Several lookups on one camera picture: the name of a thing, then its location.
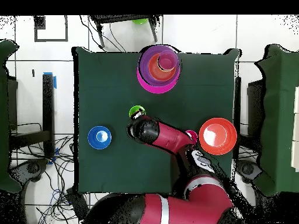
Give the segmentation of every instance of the green cloth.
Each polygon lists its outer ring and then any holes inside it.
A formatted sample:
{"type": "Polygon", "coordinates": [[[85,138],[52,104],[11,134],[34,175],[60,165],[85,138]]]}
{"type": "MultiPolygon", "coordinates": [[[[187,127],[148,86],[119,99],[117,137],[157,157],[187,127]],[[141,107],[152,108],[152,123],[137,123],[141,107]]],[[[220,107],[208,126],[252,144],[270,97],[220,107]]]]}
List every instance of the green cloth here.
{"type": "Polygon", "coordinates": [[[22,187],[8,174],[9,167],[9,123],[8,123],[8,93],[5,64],[8,57],[18,47],[10,40],[0,40],[0,189],[12,193],[19,192],[22,187]]]}
{"type": "MultiPolygon", "coordinates": [[[[239,50],[231,49],[227,55],[178,54],[182,60],[179,81],[164,94],[149,93],[140,86],[136,75],[140,53],[95,53],[81,47],[77,53],[80,192],[171,192],[170,154],[127,136],[132,106],[141,105],[149,116],[197,133],[209,118],[232,121],[239,50]],[[87,140],[96,125],[112,134],[104,150],[93,149],[87,140]]],[[[230,177],[232,153],[217,159],[230,177]]]]}
{"type": "Polygon", "coordinates": [[[255,184],[267,196],[282,191],[299,192],[299,173],[291,167],[299,53],[270,45],[265,59],[257,64],[265,73],[266,83],[265,121],[260,135],[260,166],[265,172],[257,177],[255,184]]]}

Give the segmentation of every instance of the white tile floor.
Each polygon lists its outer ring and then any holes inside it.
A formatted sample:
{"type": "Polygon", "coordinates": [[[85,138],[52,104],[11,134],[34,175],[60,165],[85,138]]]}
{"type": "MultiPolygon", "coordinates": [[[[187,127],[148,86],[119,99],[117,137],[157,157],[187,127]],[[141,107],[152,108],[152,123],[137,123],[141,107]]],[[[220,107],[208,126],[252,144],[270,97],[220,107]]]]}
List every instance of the white tile floor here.
{"type": "MultiPolygon", "coordinates": [[[[46,30],[38,30],[39,39],[63,39],[64,17],[46,16],[46,30]]],[[[62,138],[74,133],[74,81],[71,47],[83,46],[91,51],[101,51],[99,36],[82,16],[84,24],[90,27],[91,33],[82,25],[79,16],[68,16],[68,42],[34,42],[34,23],[30,16],[0,16],[0,39],[16,41],[19,49],[16,55],[9,57],[6,67],[9,74],[19,81],[18,90],[18,123],[42,123],[41,112],[41,75],[52,72],[57,77],[55,89],[55,138],[62,138]]],[[[111,30],[117,41],[129,52],[139,52],[143,47],[154,44],[149,23],[137,25],[132,21],[112,23],[111,30]]],[[[239,75],[242,78],[241,122],[248,122],[248,99],[246,88],[249,82],[262,78],[262,74],[253,62],[261,60],[265,46],[280,44],[290,51],[299,50],[299,17],[285,15],[165,15],[157,24],[157,44],[170,44],[182,52],[221,54],[229,48],[242,50],[239,63],[239,75]]],[[[115,42],[109,24],[104,24],[103,34],[115,42]]],[[[104,38],[106,51],[118,51],[104,38]]],[[[19,132],[38,130],[38,126],[25,126],[19,132]]],[[[246,133],[246,125],[241,126],[246,133]]],[[[73,170],[72,163],[67,165],[73,170]]],[[[53,165],[48,165],[47,173],[52,184],[57,187],[57,172],[53,165]]],[[[251,204],[255,204],[253,189],[244,184],[236,174],[236,183],[251,204]]],[[[74,173],[64,172],[66,187],[74,182],[74,173]]],[[[93,205],[105,193],[91,194],[87,197],[93,205]]],[[[37,224],[41,211],[47,209],[52,197],[48,177],[43,174],[37,183],[30,183],[26,194],[26,214],[28,224],[37,224]]]]}

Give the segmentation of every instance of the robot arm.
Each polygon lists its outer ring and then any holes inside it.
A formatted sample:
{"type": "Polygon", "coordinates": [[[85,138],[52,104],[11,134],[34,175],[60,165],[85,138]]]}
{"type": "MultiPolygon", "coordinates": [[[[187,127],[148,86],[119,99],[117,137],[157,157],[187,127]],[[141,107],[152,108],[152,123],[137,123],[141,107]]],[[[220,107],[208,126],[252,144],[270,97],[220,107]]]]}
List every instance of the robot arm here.
{"type": "Polygon", "coordinates": [[[180,176],[172,196],[109,195],[96,203],[84,224],[236,224],[234,206],[211,162],[188,134],[138,113],[127,126],[127,134],[174,155],[180,176]]]}
{"type": "Polygon", "coordinates": [[[181,147],[193,144],[187,133],[147,115],[140,115],[133,120],[127,127],[127,133],[141,144],[148,144],[174,155],[181,147]]]}

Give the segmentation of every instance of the chair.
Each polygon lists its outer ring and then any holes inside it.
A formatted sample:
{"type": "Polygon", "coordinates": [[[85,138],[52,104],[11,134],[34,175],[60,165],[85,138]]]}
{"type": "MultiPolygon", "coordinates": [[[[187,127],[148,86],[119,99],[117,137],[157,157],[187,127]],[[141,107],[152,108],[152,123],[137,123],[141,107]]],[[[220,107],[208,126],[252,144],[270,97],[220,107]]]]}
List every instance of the chair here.
{"type": "Polygon", "coordinates": [[[151,26],[152,35],[154,37],[155,42],[158,41],[157,35],[155,32],[155,28],[157,25],[157,20],[159,20],[159,16],[161,15],[91,15],[91,19],[96,24],[96,29],[99,33],[100,44],[102,48],[105,47],[103,36],[102,36],[102,25],[104,23],[113,23],[113,22],[123,22],[125,20],[137,20],[142,18],[148,18],[149,25],[151,26]]]}

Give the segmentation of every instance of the blue bowl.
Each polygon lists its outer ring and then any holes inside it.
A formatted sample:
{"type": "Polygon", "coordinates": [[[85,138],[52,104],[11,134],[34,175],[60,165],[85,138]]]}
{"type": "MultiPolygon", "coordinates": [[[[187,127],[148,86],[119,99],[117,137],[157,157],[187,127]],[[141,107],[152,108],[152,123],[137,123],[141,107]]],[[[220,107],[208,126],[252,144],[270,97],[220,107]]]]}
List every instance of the blue bowl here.
{"type": "Polygon", "coordinates": [[[93,127],[87,136],[88,143],[94,149],[105,149],[111,143],[111,133],[104,126],[93,127]]]}

